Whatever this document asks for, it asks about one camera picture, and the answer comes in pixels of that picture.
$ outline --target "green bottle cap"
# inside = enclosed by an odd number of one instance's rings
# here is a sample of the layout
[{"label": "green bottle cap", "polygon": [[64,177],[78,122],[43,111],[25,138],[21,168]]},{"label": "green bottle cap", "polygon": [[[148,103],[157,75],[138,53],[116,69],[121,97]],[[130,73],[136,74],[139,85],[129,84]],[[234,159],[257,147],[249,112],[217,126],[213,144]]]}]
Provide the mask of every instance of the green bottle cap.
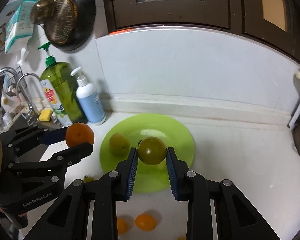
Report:
[{"label": "green bottle cap", "polygon": [[49,56],[49,57],[46,58],[46,66],[47,67],[49,67],[50,65],[52,65],[53,63],[56,62],[56,58],[51,56],[50,53],[49,53],[49,46],[50,45],[51,45],[51,42],[47,42],[47,43],[41,45],[38,48],[38,49],[44,49],[47,52],[48,56]]}]

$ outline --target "sink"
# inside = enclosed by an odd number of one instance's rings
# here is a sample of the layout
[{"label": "sink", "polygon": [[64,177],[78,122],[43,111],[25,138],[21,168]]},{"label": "sink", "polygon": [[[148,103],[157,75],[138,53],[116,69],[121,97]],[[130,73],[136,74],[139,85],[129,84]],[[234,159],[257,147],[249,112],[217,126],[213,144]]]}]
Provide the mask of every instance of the sink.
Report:
[{"label": "sink", "polygon": [[[35,124],[38,125],[39,128],[48,128],[50,131],[61,128],[59,122],[53,123],[52,121],[37,121]],[[20,115],[17,119],[14,120],[14,123],[11,125],[9,130],[18,130],[28,126],[29,125],[27,124],[26,120]],[[41,157],[43,156],[48,147],[48,145],[40,144],[37,147],[20,156],[18,159],[20,162],[38,162],[40,161]]]}]

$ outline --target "cabinet door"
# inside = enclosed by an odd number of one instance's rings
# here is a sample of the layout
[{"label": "cabinet door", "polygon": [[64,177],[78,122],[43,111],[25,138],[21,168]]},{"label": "cabinet door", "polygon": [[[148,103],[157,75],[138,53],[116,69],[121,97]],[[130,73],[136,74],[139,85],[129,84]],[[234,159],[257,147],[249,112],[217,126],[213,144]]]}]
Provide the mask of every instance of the cabinet door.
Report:
[{"label": "cabinet door", "polygon": [[243,0],[243,33],[300,62],[300,9],[293,0]]},{"label": "cabinet door", "polygon": [[112,0],[112,5],[116,29],[171,22],[229,28],[228,0]]}]

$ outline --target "blue label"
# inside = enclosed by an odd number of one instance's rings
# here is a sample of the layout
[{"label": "blue label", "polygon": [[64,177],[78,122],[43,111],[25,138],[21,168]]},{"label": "blue label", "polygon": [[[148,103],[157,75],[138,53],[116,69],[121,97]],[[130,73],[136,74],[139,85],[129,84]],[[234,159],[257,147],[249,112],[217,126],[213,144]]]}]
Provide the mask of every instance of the blue label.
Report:
[{"label": "blue label", "polygon": [[97,92],[86,98],[78,98],[78,100],[89,122],[98,123],[104,119],[105,111]]}]

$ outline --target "dish soap bottle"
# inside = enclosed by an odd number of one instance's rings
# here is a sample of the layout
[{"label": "dish soap bottle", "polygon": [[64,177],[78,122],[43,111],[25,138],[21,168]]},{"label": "dish soap bottle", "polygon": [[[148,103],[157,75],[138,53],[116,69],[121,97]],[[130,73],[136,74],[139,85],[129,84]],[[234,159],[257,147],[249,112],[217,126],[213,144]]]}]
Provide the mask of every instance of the dish soap bottle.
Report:
[{"label": "dish soap bottle", "polygon": [[80,105],[89,122],[100,125],[105,121],[106,114],[101,105],[97,90],[92,83],[88,82],[85,75],[82,74],[80,67],[71,72],[71,76],[76,74],[79,75],[77,78],[79,87],[76,94]]},{"label": "dish soap bottle", "polygon": [[56,62],[55,57],[49,53],[50,44],[47,42],[38,48],[44,49],[48,54],[47,68],[40,76],[43,92],[63,126],[70,126],[76,122],[87,123],[87,117],[75,95],[78,85],[75,78],[70,75],[71,67],[66,62]]}]

